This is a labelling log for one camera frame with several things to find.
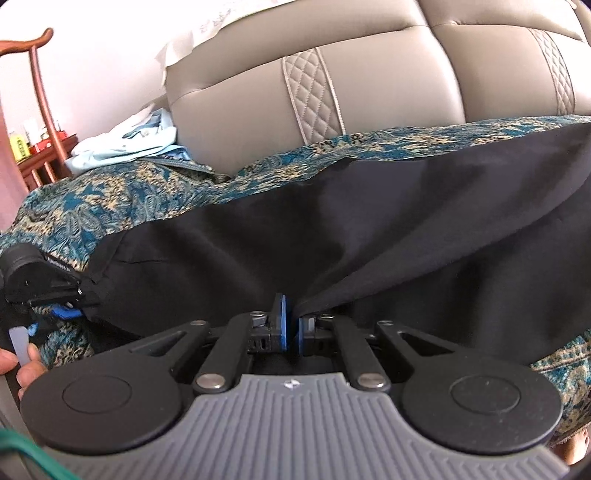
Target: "yellow container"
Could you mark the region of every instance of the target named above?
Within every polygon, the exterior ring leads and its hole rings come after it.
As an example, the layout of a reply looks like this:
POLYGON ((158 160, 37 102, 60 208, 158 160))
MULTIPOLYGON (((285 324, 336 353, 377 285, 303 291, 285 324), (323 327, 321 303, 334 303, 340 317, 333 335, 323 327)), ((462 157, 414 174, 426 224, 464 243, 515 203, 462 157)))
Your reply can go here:
POLYGON ((29 147, 27 146, 27 140, 22 135, 18 135, 14 132, 11 132, 10 138, 10 146, 12 148, 12 153, 14 155, 14 159, 17 163, 22 162, 25 158, 30 157, 31 153, 29 152, 29 147))

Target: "green cable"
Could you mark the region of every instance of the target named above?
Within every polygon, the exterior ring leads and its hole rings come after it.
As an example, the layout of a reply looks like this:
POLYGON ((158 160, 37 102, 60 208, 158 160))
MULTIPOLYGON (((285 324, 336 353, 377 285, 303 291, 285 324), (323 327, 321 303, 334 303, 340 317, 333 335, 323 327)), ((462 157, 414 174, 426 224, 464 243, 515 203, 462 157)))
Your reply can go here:
POLYGON ((28 456, 52 480, 80 480, 32 441, 12 430, 0 429, 0 453, 5 452, 18 452, 28 456))

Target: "finger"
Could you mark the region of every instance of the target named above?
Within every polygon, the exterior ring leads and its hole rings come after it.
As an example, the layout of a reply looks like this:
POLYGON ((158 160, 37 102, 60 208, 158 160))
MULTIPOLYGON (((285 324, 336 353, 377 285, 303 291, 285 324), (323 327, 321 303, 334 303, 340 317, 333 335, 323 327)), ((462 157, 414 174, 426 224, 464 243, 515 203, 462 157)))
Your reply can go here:
POLYGON ((0 348, 0 375, 4 375, 18 365, 18 357, 8 350, 0 348))
POLYGON ((17 381, 22 388, 27 388, 45 372, 47 368, 41 362, 29 362, 17 372, 17 381))
POLYGON ((27 353, 29 354, 29 358, 33 362, 41 362, 41 354, 39 353, 39 349, 34 343, 29 343, 27 347, 27 353))

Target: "beige leather headboard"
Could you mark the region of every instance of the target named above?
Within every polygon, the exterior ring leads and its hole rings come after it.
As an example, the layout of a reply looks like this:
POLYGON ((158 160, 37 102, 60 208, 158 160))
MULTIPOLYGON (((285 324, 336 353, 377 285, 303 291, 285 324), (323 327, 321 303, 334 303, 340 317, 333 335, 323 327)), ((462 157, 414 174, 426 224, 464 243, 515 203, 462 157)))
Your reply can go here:
POLYGON ((298 0, 167 70, 179 141, 219 172, 344 133, 591 115, 574 0, 298 0))

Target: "black fabric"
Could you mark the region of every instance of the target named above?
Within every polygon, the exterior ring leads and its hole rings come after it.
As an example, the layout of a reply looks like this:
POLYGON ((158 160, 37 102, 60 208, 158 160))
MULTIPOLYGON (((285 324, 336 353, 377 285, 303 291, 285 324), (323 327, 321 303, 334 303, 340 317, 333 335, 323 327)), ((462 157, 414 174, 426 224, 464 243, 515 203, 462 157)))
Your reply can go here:
POLYGON ((101 319, 147 336, 338 307, 528 364, 591 326, 591 125, 309 181, 106 237, 101 319))

